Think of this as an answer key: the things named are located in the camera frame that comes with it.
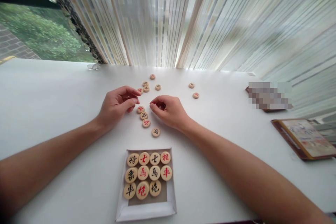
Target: white box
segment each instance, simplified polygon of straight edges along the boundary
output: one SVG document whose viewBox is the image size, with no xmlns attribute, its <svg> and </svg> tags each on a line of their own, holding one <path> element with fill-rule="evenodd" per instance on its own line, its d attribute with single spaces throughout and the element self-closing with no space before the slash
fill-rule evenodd
<svg viewBox="0 0 336 224">
<path fill-rule="evenodd" d="M 141 152 L 148 152 L 149 155 L 151 155 L 153 152 L 158 152 L 159 154 L 161 154 L 164 151 L 167 151 L 170 153 L 170 163 L 168 165 L 171 167 L 173 171 L 173 176 L 169 181 L 162 182 L 161 180 L 161 184 L 166 182 L 166 192 L 165 193 L 167 194 L 167 199 L 164 202 L 162 201 L 155 202 L 156 199 L 159 198 L 162 193 L 164 193 L 162 191 L 158 197 L 152 197 L 151 195 L 148 195 L 144 201 L 139 201 L 138 199 L 136 199 L 136 201 L 138 202 L 135 205 L 129 205 L 129 200 L 123 197 L 123 191 L 126 185 L 125 173 L 126 173 L 126 170 L 129 168 L 127 165 L 128 156 L 132 153 L 140 154 Z M 169 215 L 173 215 L 176 213 L 177 213 L 177 210 L 176 210 L 176 199 L 175 199 L 175 190 L 174 190 L 173 154 L 172 154 L 171 148 L 170 149 L 127 150 L 126 155 L 125 155 L 124 169 L 123 169 L 123 173 L 121 176 L 121 186 L 120 186 L 118 207 L 117 207 L 117 214 L 115 217 L 116 219 L 115 221 L 123 222 L 123 221 L 151 219 L 151 218 L 169 216 Z"/>
</svg>

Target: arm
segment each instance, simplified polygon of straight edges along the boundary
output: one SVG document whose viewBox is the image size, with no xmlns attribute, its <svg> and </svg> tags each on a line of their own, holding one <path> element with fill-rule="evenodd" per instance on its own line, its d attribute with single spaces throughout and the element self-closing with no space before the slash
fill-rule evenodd
<svg viewBox="0 0 336 224">
<path fill-rule="evenodd" d="M 91 122 L 0 161 L 0 200 L 8 216 L 39 193 L 75 157 L 114 128 L 126 111 L 139 104 L 140 93 L 121 87 L 106 94 Z"/>
<path fill-rule="evenodd" d="M 165 124 L 185 134 L 266 223 L 332 223 L 272 167 L 188 117 L 177 97 L 158 96 L 150 107 Z"/>
</svg>

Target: forearm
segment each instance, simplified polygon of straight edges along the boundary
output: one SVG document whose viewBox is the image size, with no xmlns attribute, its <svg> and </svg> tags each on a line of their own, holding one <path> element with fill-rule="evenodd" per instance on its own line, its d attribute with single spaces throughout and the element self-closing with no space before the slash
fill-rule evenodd
<svg viewBox="0 0 336 224">
<path fill-rule="evenodd" d="M 181 132 L 200 148 L 230 188 L 266 223 L 331 221 L 292 183 L 251 153 L 193 120 Z"/>
<path fill-rule="evenodd" d="M 106 131 L 95 120 L 0 161 L 0 200 L 12 215 Z"/>
</svg>

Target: cardboard box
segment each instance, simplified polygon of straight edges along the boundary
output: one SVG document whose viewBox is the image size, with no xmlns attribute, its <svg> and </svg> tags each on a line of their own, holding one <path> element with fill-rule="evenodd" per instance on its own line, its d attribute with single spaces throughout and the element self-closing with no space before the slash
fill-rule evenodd
<svg viewBox="0 0 336 224">
<path fill-rule="evenodd" d="M 129 166 L 127 165 L 127 158 L 132 153 L 142 153 L 147 152 L 151 155 L 153 152 L 157 152 L 161 154 L 162 152 L 167 151 L 170 154 L 170 163 L 168 164 L 173 170 L 173 176 L 169 181 L 164 181 L 162 178 L 159 179 L 161 182 L 161 193 L 157 197 L 153 197 L 152 195 L 148 195 L 144 200 L 139 200 L 135 195 L 132 199 L 125 199 L 123 196 L 123 190 L 126 185 L 125 181 L 125 173 Z M 124 161 L 124 169 L 121 177 L 121 186 L 119 192 L 118 199 L 118 207 L 117 214 L 115 217 L 116 222 L 124 222 L 124 221 L 135 221 L 142 219 L 151 219 L 169 216 L 177 213 L 176 210 L 176 199 L 175 199 L 175 189 L 174 189 L 174 167 L 173 167 L 173 154 L 170 149 L 147 149 L 147 150 L 127 150 Z M 146 179 L 148 183 L 151 182 L 149 176 Z M 135 184 L 138 185 L 140 180 L 137 178 Z"/>
</svg>

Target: striped curtain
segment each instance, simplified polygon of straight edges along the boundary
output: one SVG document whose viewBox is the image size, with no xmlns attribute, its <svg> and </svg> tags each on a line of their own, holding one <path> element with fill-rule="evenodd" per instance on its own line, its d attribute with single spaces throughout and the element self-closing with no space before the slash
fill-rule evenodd
<svg viewBox="0 0 336 224">
<path fill-rule="evenodd" d="M 106 63 L 292 82 L 293 111 L 336 111 L 336 0 L 70 0 Z"/>
</svg>

